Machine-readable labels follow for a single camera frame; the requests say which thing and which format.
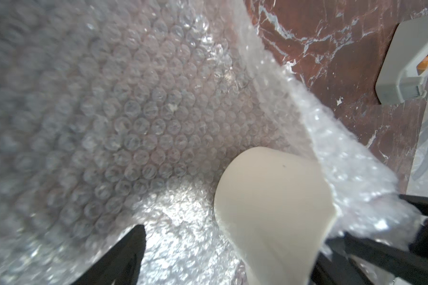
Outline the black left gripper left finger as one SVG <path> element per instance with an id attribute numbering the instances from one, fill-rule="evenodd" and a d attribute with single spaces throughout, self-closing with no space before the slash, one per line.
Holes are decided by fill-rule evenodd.
<path id="1" fill-rule="evenodd" d="M 83 273 L 75 285 L 135 285 L 146 250 L 146 231 L 136 225 L 102 258 Z"/>

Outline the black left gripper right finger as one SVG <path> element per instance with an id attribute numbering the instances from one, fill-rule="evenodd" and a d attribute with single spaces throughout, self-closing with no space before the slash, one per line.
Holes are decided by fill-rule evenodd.
<path id="1" fill-rule="evenodd" d="M 320 253 L 310 280 L 316 285 L 372 285 L 369 278 L 356 266 L 355 262 L 337 252 L 331 259 Z"/>

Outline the white mug red inside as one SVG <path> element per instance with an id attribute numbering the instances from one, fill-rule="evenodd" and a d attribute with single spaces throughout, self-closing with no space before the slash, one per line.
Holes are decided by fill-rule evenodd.
<path id="1" fill-rule="evenodd" d="M 318 162 L 266 147 L 228 165 L 214 211 L 252 285 L 305 285 L 336 221 Z"/>

